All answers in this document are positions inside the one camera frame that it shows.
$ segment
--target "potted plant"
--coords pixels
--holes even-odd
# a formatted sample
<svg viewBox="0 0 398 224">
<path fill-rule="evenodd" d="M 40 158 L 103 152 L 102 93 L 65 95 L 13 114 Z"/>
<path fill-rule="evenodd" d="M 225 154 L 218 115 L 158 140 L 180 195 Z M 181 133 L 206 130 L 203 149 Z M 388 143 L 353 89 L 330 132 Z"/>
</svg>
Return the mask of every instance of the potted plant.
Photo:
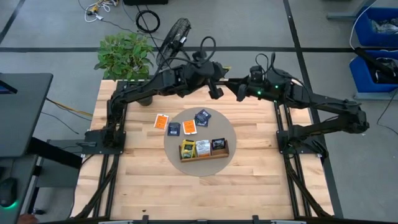
<svg viewBox="0 0 398 224">
<path fill-rule="evenodd" d="M 149 78 L 149 65 L 152 62 L 147 58 L 153 54 L 153 47 L 147 44 L 147 38 L 137 34 L 107 35 L 100 42 L 98 60 L 95 70 L 104 69 L 104 78 L 112 80 L 127 80 L 137 85 L 138 79 Z M 139 100 L 142 106 L 152 103 L 152 97 Z"/>
</svg>

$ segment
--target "green led light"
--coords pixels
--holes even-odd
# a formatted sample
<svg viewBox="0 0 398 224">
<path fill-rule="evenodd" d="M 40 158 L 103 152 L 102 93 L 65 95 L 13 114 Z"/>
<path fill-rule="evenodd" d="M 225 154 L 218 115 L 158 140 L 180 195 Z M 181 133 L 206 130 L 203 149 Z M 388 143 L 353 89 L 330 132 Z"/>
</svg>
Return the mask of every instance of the green led light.
<svg viewBox="0 0 398 224">
<path fill-rule="evenodd" d="M 4 207 L 4 209 L 13 209 L 16 208 L 18 205 L 18 201 L 15 201 L 12 205 L 8 206 L 8 207 Z"/>
</svg>

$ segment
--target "wooden board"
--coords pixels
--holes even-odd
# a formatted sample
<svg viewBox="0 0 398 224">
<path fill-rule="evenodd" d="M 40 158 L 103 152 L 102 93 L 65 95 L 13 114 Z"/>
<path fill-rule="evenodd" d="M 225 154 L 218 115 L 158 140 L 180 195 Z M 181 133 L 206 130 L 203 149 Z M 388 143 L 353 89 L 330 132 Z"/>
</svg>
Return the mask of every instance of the wooden board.
<svg viewBox="0 0 398 224">
<path fill-rule="evenodd" d="M 105 125 L 106 100 L 115 88 L 115 82 L 102 81 L 91 129 Z M 112 219 L 139 220 L 143 215 L 151 220 L 249 220 L 252 215 L 260 219 L 293 218 L 284 162 L 277 150 L 273 103 L 253 97 L 237 102 L 233 93 L 225 87 L 223 90 L 224 96 L 218 100 L 210 99 L 208 89 L 202 88 L 185 98 L 155 96 L 148 107 L 138 103 L 128 106 L 126 148 L 119 162 Z M 169 115 L 171 120 L 184 109 L 202 106 L 231 121 L 237 148 L 221 172 L 193 177 L 169 162 L 163 148 L 164 130 L 154 128 L 154 121 L 157 113 Z M 310 124 L 308 110 L 291 110 L 291 115 L 295 124 Z M 94 194 L 102 157 L 94 156 L 81 168 L 72 216 Z M 333 213 L 319 158 L 314 154 L 300 157 L 307 188 L 327 212 Z M 296 192 L 300 214 L 304 215 L 301 196 Z"/>
</svg>

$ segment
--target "concrete floor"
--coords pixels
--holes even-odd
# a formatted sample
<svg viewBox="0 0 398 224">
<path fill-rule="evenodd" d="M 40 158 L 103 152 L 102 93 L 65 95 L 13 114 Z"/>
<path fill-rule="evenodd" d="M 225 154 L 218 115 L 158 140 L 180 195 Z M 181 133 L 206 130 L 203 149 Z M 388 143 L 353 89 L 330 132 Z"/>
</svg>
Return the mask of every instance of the concrete floor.
<svg viewBox="0 0 398 224">
<path fill-rule="evenodd" d="M 0 1 L 0 30 L 2 30 L 19 0 Z M 94 0 L 81 0 L 82 5 Z M 349 11 L 359 1 L 289 0 L 298 39 L 302 47 L 349 47 L 348 38 L 352 22 L 328 21 L 328 11 Z M 394 0 L 380 0 L 378 7 L 398 7 Z M 218 46 L 236 47 L 294 47 L 282 0 L 170 0 L 165 6 L 149 6 L 158 13 L 162 24 L 155 37 L 164 38 L 179 17 L 192 23 L 186 46 L 199 46 L 201 39 L 212 35 Z M 135 7 L 126 6 L 134 18 Z M 12 23 L 0 49 L 5 47 L 98 47 L 107 34 L 120 32 L 104 22 L 86 23 L 84 11 L 76 1 L 26 0 Z M 133 31 L 136 26 L 124 14 L 121 6 L 101 13 L 104 19 Z M 356 36 L 354 45 L 358 44 Z M 243 77 L 254 65 L 258 52 L 217 52 L 214 60 L 232 66 L 229 77 Z M 355 57 L 351 53 L 304 53 L 308 75 L 314 92 L 336 98 L 352 99 L 356 87 L 349 70 Z M 102 79 L 101 71 L 93 70 L 94 52 L 68 53 L 0 53 L 0 72 L 49 72 L 54 79 L 49 98 L 73 108 L 92 113 Z M 277 52 L 277 68 L 302 78 L 295 52 Z M 364 134 L 334 133 L 325 136 L 330 152 L 331 166 L 345 218 L 398 222 L 398 138 L 388 129 L 377 126 L 376 121 L 387 105 L 386 101 L 364 101 L 371 128 Z M 381 120 L 398 130 L 392 103 Z M 77 135 L 51 117 L 42 115 L 34 136 L 47 139 L 83 139 L 90 122 L 72 116 L 57 107 L 45 104 L 43 111 L 54 114 L 69 124 Z M 331 114 L 320 112 L 321 120 Z M 40 221 L 61 220 L 67 217 L 73 191 L 71 189 L 45 189 L 37 206 L 57 207 L 56 211 L 38 217 Z M 48 200 L 49 195 L 56 198 Z"/>
</svg>

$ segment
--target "blue storage bin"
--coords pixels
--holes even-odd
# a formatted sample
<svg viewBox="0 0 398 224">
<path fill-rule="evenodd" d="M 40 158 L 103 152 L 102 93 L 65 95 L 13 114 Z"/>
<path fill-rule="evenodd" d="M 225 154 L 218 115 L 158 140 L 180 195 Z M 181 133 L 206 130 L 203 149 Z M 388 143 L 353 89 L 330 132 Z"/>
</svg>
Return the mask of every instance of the blue storage bin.
<svg viewBox="0 0 398 224">
<path fill-rule="evenodd" d="M 388 52 L 385 50 L 367 50 L 374 58 L 385 57 L 398 60 L 398 51 Z M 398 88 L 398 84 L 376 84 L 373 82 L 368 65 L 361 57 L 356 57 L 349 64 L 355 81 L 356 88 L 360 93 L 390 92 Z"/>
<path fill-rule="evenodd" d="M 380 34 L 373 30 L 370 19 L 383 21 L 398 17 L 398 9 L 375 7 L 368 9 L 357 21 L 355 31 L 363 46 L 398 47 L 398 34 Z"/>
</svg>

